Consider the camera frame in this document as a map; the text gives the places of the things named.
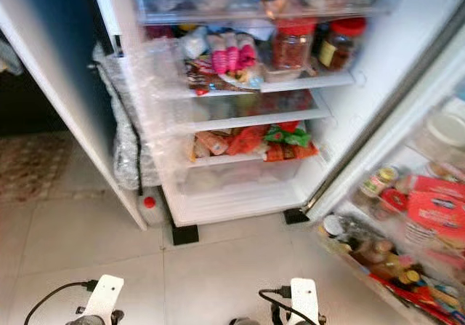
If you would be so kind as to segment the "glass fridge shelf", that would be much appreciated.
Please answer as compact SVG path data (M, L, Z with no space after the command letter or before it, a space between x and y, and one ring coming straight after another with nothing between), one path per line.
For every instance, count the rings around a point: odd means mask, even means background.
M258 89L229 88L210 89L209 87L183 86L173 98L213 97L228 95L249 95L249 93L282 92L283 90L317 89L348 86L363 81L362 76L351 72L322 72L312 75L308 71L270 71L265 74L265 82Z
M184 168L192 169L198 168L199 166L219 166L240 162L250 162L250 161L261 161L265 163L270 163L270 160L265 160L263 155L258 153L244 153L243 155L236 156L210 156L210 158L200 158L195 159L192 162L184 164Z
M285 113L266 113L258 116L242 116L242 118L228 118L217 120L197 121L180 126L180 132L202 132L202 130L243 128L253 125L276 124L280 122L307 119L330 118L331 113L326 107L317 107L305 111Z

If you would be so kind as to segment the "fridge door with shelves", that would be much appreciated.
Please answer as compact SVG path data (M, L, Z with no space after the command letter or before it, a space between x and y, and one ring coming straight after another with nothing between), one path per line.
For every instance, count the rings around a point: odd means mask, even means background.
M349 162L328 195L328 212L313 236L336 264L335 276L317 278L320 316L326 325L465 325L465 241L440 236L408 218L408 175L465 183L465 163L438 162L415 148L414 138L432 112L465 120L465 37L459 37L384 115L381 125ZM359 186L382 166L398 180L378 198ZM328 238L326 215L341 216L345 234ZM364 241L393 244L382 264L364 266L351 253Z

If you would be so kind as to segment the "fridge with black door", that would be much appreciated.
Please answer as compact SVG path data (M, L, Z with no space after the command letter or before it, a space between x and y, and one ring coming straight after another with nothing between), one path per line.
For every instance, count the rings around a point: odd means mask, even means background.
M275 20L246 20L231 23L182 23L146 25L137 19L135 0L96 0L102 23L109 33L104 42L108 55L125 55L151 39L179 39L196 27L205 26L209 35L226 32L253 36L258 53L256 65L270 71L328 72L317 60L319 46L332 20L317 20L305 66L275 70L270 65L270 39ZM343 70L362 76L348 86L305 89L312 93L315 107L325 107L330 118L276 123L286 128L299 124L312 135L319 153L298 159L298 172L288 181L242 185L238 188L186 193L182 186L159 185L170 216L173 245L199 241L200 228L209 223L229 222L279 213L288 223L319 220L328 212L328 195L349 162L360 152L381 125L386 112L446 52L455 35L465 35L465 0L396 0L385 13L355 17L368 19L368 29L352 62ZM242 118L237 100L243 95L193 97L193 122Z

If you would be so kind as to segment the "patterned floor mat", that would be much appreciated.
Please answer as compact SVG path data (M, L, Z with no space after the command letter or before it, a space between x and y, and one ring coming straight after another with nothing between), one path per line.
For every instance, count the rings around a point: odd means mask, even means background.
M4 204L49 198L70 160L69 132L44 132L0 139L0 171Z

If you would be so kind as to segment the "black cabinet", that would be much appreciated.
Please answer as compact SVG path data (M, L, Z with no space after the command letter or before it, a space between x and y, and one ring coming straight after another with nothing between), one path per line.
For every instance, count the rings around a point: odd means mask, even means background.
M1 135L29 135L43 130L47 100L25 63L21 63L21 73L3 72L0 82Z

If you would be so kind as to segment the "clear bubble wrap sheet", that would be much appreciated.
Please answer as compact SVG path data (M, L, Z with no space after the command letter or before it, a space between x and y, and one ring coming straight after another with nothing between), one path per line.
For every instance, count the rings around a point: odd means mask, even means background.
M190 169L193 97L173 98L188 85L176 39L151 39L125 55L107 55L100 44L91 59L116 119L113 166L122 188L179 185Z

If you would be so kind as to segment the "brown snack packet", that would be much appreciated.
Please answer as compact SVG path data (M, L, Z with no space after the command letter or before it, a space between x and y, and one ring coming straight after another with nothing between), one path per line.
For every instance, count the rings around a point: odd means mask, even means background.
M207 95L213 90L223 90L225 82L213 69L212 62L206 56L184 60L188 85L198 96Z

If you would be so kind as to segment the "brown food packet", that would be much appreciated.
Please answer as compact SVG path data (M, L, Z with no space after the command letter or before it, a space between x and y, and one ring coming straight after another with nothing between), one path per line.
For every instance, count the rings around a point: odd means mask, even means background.
M203 130L195 133L196 155L198 158L209 158L209 156L221 156L230 147L225 133Z

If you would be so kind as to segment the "white plastic bag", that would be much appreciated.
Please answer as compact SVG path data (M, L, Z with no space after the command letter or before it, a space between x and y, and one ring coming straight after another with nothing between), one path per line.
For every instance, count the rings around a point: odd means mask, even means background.
M207 52L210 48L207 42L208 34L209 30L205 26L199 26L180 37L179 45L183 55L187 59L193 60Z

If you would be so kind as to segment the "clear crisper drawer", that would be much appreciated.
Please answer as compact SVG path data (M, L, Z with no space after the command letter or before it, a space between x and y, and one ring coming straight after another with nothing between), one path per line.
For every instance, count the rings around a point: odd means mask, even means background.
M227 190L242 185L285 182L293 178L300 160L263 162L249 160L212 166L197 166L187 172L180 183L189 194Z

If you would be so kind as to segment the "orange food packet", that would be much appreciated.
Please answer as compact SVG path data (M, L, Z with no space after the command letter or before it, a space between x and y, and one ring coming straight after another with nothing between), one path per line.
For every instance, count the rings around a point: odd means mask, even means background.
M269 124L243 127L236 135L230 138L226 155L234 156L240 155L240 153L252 152L253 149L262 143L269 128Z

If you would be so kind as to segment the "white plate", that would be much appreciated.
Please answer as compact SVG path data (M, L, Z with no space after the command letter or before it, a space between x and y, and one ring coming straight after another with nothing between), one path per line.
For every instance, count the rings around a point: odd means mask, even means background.
M219 78L239 89L260 90L264 83L264 69L262 66L254 65L239 71L220 73Z

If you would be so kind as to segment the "red food bag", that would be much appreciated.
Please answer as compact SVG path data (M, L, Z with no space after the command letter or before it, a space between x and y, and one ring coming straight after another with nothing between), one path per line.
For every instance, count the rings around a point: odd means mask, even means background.
M312 98L312 93L305 89L243 95L237 100L237 110L240 116L305 111L313 107L315 107L315 100Z

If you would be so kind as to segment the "orange red flat packet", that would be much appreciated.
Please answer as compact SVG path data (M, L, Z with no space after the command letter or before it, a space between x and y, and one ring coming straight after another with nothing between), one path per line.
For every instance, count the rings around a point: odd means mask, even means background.
M289 145L289 143L270 143L264 155L264 161L279 162L312 158L312 156L316 156L318 153L318 149L312 143L309 143L306 148L300 145Z

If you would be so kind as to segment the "green food packet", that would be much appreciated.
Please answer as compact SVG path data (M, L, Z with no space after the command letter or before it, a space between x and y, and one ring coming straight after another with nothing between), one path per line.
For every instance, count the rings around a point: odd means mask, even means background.
M300 148L308 148L311 139L312 135L299 124L288 128L283 125L273 124L263 137L263 140L269 143L288 143L288 145L296 145Z

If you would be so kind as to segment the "red lid chili jar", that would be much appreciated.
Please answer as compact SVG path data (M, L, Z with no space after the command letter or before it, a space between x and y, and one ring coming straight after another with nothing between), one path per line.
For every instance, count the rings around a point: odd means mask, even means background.
M316 18L276 20L276 32L270 39L270 65L275 70L296 70L305 66L315 33Z

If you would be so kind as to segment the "small white lid jar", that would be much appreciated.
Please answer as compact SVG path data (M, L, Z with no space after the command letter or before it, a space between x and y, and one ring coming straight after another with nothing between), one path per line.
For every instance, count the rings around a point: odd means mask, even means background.
M345 234L345 226L341 216L336 214L326 215L321 222L322 232L328 238L338 238Z

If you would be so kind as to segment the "red lid jar yellow label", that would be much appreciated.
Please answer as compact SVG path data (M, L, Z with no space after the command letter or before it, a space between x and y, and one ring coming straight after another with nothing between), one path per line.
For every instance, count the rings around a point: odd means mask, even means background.
M332 20L317 52L322 69L329 72L343 71L352 62L366 29L366 18Z

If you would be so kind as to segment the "yellow cap glass bottle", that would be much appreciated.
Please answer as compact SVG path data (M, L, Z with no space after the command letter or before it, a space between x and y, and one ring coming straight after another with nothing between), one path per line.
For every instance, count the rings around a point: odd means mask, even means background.
M382 166L368 176L359 186L359 192L366 198L378 198L378 195L387 188L391 188L400 176L395 166Z

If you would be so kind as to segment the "brown glass jar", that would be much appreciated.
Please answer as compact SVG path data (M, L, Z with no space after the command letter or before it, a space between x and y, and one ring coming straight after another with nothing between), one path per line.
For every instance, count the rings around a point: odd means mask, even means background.
M393 244L391 241L384 239L373 239L372 241L364 241L351 256L359 264L366 267L382 264L389 253L392 252Z

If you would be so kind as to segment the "red flour box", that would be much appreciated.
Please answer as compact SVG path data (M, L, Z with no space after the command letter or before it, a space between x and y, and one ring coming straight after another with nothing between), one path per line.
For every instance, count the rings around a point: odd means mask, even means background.
M465 183L408 175L401 186L408 196L408 218L440 236L465 241Z

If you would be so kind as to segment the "white lid clear container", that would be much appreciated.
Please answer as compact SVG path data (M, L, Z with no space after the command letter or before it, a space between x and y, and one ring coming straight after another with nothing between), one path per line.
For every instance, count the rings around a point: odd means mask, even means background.
M452 113L432 112L416 132L414 145L431 160L465 163L465 120Z

